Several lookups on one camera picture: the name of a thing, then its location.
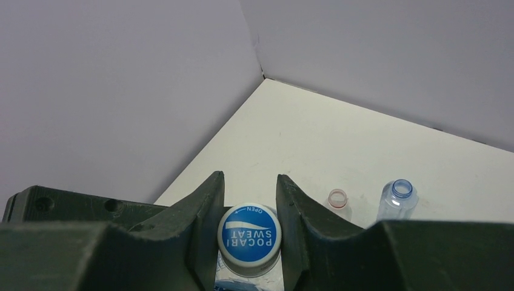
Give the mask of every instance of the plastic bottle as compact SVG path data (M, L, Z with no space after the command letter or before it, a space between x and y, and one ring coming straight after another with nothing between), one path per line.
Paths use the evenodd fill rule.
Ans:
M281 240L276 210L256 203L229 209L218 227L215 290L283 291Z
M418 192L409 181L391 181L382 190L376 220L409 219L418 200Z
M341 189L332 190L329 193L329 197L323 202L323 206L346 221L352 221L352 208L350 208L345 191Z

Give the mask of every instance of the blue bottle cap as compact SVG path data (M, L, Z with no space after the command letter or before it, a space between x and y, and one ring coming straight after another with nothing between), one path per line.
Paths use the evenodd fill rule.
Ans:
M225 265L253 278L271 270L279 259L282 230L266 206L243 203L229 209L218 226L218 246Z

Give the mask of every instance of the mounting hole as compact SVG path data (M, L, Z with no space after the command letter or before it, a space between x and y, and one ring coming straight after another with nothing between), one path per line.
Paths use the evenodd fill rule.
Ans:
M39 197L36 199L36 210L41 212L47 212L53 209L55 206L52 199L48 197Z
M123 207L123 202L116 199L109 199L104 203L104 207L109 212L116 212Z

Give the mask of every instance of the white table surface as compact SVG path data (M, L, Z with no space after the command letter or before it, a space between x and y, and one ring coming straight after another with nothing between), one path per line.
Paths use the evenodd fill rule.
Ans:
M345 190L352 223L368 227L383 186L404 178L420 197L412 219L514 222L514 153L270 79L156 204L174 204L215 170L226 206L274 207L283 173L320 203Z

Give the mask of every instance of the bottle label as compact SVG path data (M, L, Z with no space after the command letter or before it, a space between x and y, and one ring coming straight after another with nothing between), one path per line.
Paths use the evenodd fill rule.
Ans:
M260 207L244 206L227 217L221 236L224 247L234 258L255 262L271 252L277 231L268 212Z

